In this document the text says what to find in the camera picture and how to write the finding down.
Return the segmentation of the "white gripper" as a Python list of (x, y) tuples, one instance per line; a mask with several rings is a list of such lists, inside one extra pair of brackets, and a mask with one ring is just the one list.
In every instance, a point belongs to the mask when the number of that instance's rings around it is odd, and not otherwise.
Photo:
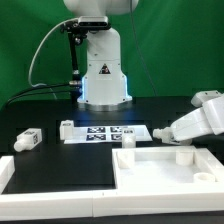
[(170, 126), (176, 141), (224, 133), (224, 97), (208, 100)]

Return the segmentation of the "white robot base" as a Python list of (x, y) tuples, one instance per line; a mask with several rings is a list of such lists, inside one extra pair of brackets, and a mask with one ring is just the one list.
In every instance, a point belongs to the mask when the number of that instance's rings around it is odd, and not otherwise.
[(87, 72), (78, 105), (94, 111), (114, 111), (128, 105), (127, 77), (121, 70), (120, 35), (106, 16), (80, 16), (87, 30)]

